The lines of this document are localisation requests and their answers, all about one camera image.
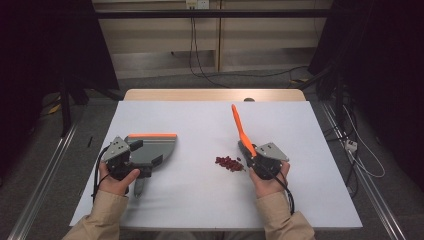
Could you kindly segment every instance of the beige sleeve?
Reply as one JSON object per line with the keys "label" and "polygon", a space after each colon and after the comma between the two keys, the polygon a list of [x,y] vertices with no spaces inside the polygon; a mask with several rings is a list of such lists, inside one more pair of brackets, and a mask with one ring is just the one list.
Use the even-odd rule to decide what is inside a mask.
{"label": "beige sleeve", "polygon": [[314,230],[301,212],[290,215],[287,198],[283,193],[259,198],[256,206],[265,222],[267,240],[315,239]]}
{"label": "beige sleeve", "polygon": [[128,198],[98,191],[90,215],[84,216],[63,239],[119,239],[119,220]]}

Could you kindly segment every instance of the hand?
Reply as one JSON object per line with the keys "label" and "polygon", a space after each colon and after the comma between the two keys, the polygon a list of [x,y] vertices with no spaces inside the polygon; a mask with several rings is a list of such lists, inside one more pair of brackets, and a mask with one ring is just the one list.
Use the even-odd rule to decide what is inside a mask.
{"label": "hand", "polygon": [[[103,179],[106,175],[109,174],[106,163],[100,162],[99,172],[100,172],[100,179]],[[107,176],[100,183],[99,190],[102,190],[108,193],[113,193],[120,196],[124,196],[125,190],[132,182],[134,182],[134,180],[138,177],[138,175],[140,175],[140,170],[134,169],[121,181],[116,180],[111,176]]]}
{"label": "hand", "polygon": [[[287,182],[284,180],[284,178],[287,179],[290,164],[285,161],[281,161],[281,164],[282,167],[280,173],[277,175],[277,178],[280,179],[280,181],[285,183],[287,186]],[[252,179],[253,185],[255,186],[257,198],[265,197],[266,195],[272,193],[284,191],[283,186],[281,186],[275,179],[263,180],[258,175],[256,175],[255,171],[252,168],[249,168],[249,175],[250,179]]]}

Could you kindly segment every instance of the person's left hand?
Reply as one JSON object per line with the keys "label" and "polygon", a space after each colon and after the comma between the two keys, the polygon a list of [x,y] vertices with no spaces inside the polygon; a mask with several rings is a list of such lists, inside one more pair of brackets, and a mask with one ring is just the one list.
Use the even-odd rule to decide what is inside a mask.
{"label": "person's left hand", "polygon": [[[100,179],[103,179],[106,175],[109,174],[106,163],[100,162],[99,172],[100,172]],[[134,169],[121,181],[116,180],[111,176],[107,176],[100,183],[99,190],[102,190],[108,193],[113,193],[120,196],[124,196],[125,190],[132,182],[134,182],[134,180],[138,177],[138,175],[140,175],[140,170]]]}

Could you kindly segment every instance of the table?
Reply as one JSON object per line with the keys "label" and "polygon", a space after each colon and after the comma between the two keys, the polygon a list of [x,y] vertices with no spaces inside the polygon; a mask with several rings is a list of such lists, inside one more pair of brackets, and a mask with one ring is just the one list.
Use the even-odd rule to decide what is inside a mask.
{"label": "table", "polygon": [[[187,101],[196,94],[204,101]],[[361,227],[309,102],[275,101],[278,96],[301,99],[288,97],[291,94],[299,97],[298,90],[130,90],[118,105],[103,145],[116,135],[134,131],[176,132],[178,139],[171,157],[146,182],[142,197],[129,196],[121,226],[139,230],[262,229],[248,174],[230,172],[214,163],[220,154],[241,157],[231,113],[234,103],[252,142],[260,145],[272,140],[289,156],[292,168],[288,178],[296,209],[314,228]],[[208,101],[214,96],[219,96],[219,101]],[[246,97],[266,102],[240,102]],[[144,101],[131,100],[140,98]],[[153,101],[158,99],[180,101]],[[91,209],[93,174],[71,225]]]}

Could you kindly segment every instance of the orange handle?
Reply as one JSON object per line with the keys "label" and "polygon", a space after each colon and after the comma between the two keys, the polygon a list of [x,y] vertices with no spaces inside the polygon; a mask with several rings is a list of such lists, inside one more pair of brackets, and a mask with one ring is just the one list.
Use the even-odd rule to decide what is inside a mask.
{"label": "orange handle", "polygon": [[239,136],[240,136],[241,142],[249,150],[250,154],[252,154],[252,157],[256,157],[255,148],[253,147],[249,138],[247,137],[247,135],[243,131],[243,127],[241,125],[240,117],[238,115],[236,106],[234,104],[232,104],[231,109],[233,110],[234,121],[236,121],[236,125],[237,125],[237,129],[239,131]]}

